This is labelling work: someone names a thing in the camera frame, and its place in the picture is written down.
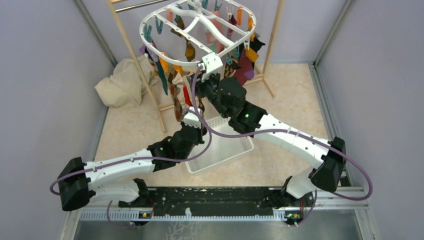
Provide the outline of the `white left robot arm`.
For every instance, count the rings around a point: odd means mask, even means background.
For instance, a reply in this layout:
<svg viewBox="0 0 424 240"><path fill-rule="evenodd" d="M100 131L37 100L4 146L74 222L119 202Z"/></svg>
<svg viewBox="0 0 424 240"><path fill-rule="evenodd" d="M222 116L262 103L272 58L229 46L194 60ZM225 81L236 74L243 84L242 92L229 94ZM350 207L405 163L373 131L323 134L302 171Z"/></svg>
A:
<svg viewBox="0 0 424 240"><path fill-rule="evenodd" d="M144 180L136 175L166 170L191 160L190 153L195 146L205 143L206 133L205 127L183 123L172 136L129 155L98 162L75 157L51 184L50 191L60 197L61 208L66 212L95 201L120 201L144 207L149 203L150 193ZM119 182L128 177L134 179Z"/></svg>

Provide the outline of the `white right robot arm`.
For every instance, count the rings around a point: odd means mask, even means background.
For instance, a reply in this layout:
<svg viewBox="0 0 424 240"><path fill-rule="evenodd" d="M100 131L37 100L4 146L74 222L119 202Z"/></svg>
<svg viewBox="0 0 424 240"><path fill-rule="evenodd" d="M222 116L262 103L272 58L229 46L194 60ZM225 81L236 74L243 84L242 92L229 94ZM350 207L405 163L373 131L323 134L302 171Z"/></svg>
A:
<svg viewBox="0 0 424 240"><path fill-rule="evenodd" d="M284 182L281 190L284 204L295 206L301 197L315 190L336 192L347 160L343 139L314 137L283 123L247 101L247 90L234 77L221 79L220 74L213 73L203 78L196 73L190 83L191 93L206 98L236 132L233 135L216 132L217 136L257 138L301 157L310 165L308 170Z"/></svg>

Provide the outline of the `red sock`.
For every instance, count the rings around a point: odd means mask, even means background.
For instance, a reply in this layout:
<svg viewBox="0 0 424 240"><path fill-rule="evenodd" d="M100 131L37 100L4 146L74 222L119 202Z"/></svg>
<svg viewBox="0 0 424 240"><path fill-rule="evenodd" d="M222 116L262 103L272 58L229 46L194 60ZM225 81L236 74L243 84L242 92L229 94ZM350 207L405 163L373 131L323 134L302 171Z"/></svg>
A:
<svg viewBox="0 0 424 240"><path fill-rule="evenodd" d="M192 103L192 99L191 99L191 96L190 96L189 91L188 91L188 87L185 83L183 83L182 85L183 85L184 102L188 106L192 107L193 103Z"/></svg>

